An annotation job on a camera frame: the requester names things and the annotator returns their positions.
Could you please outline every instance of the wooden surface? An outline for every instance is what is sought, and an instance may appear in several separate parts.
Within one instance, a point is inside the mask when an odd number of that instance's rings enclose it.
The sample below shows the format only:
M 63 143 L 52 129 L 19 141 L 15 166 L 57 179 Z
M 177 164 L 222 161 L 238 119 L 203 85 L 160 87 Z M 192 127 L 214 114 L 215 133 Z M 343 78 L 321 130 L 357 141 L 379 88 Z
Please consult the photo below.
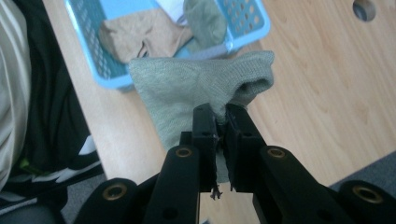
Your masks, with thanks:
M 165 152 L 133 91 L 92 79 L 63 0 L 44 0 L 107 178 L 141 183 Z M 265 0 L 267 37 L 248 46 L 276 55 L 275 85 L 249 106 L 269 145 L 289 149 L 324 185 L 396 149 L 396 1 L 373 1 L 375 18 L 358 20 L 353 0 Z M 228 191 L 228 185 L 221 186 Z M 202 198 L 213 223 L 257 223 L 251 195 Z

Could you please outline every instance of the sock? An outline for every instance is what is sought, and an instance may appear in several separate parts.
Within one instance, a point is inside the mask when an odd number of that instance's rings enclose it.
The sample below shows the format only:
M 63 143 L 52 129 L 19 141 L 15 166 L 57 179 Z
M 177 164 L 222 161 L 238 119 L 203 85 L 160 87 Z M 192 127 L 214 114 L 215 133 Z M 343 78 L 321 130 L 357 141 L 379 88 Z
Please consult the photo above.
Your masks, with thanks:
M 191 38 L 190 28 L 173 24 L 160 8 L 103 21 L 99 28 L 102 46 L 122 63 L 145 55 L 173 57 Z
M 184 15 L 194 35 L 187 48 L 191 52 L 224 42 L 227 20 L 214 0 L 185 0 Z
M 130 73 L 166 150 L 192 130 L 192 110 L 210 103 L 225 122 L 228 103 L 248 105 L 273 83 L 272 51 L 252 51 L 229 60 L 133 59 Z

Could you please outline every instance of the black fabric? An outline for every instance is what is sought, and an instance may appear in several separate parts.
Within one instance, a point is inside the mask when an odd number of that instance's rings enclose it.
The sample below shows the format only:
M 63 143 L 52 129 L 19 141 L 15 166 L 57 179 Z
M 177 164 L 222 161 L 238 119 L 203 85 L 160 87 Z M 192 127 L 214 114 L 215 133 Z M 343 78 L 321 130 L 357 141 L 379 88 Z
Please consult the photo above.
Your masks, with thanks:
M 53 197 L 51 196 L 52 192 L 57 191 L 58 189 L 66 188 L 85 179 L 101 175 L 102 173 L 103 167 L 101 165 L 97 165 L 94 168 L 82 174 L 75 175 L 62 183 L 57 183 L 56 179 L 43 182 L 32 182 L 30 179 L 19 183 L 7 182 L 3 188 L 3 191 L 11 192 L 17 195 L 17 197 L 11 197 L 13 198 L 11 201 L 0 198 L 0 210 L 33 198 L 37 198 L 39 201 L 43 198 L 53 199 Z
M 64 218 L 60 211 L 45 204 L 30 204 L 0 216 L 0 224 L 63 224 Z
M 14 0 L 26 18 L 32 93 L 21 161 L 36 174 L 73 166 L 90 134 L 41 0 Z M 78 167 L 85 160 L 79 160 Z M 97 154 L 86 163 L 98 161 Z

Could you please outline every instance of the laundry basket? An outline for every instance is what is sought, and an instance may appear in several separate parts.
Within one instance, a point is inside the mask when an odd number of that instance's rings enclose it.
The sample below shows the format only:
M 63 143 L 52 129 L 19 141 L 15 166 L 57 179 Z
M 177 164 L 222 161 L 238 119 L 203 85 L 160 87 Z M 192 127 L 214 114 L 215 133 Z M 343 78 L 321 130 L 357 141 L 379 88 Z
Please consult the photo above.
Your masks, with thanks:
M 119 63 L 102 48 L 98 30 L 103 20 L 159 7 L 155 0 L 64 0 L 94 79 L 103 87 L 128 91 L 133 86 L 128 65 Z M 175 57 L 203 60 L 236 52 L 265 37 L 270 20 L 261 0 L 215 0 L 227 19 L 223 44 L 190 54 L 182 48 Z

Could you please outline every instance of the gray sock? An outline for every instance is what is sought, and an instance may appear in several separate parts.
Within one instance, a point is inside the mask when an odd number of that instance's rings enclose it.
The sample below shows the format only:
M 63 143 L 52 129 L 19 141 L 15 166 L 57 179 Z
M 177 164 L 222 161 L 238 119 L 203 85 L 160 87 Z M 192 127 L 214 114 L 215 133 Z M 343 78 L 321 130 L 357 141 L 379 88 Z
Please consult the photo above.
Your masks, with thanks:
M 227 20 L 214 0 L 185 0 L 184 15 L 194 39 L 187 45 L 191 52 L 223 43 Z
M 229 60 L 133 59 L 130 72 L 166 150 L 192 130 L 192 110 L 210 103 L 225 122 L 225 105 L 248 105 L 274 82 L 272 51 L 252 51 Z

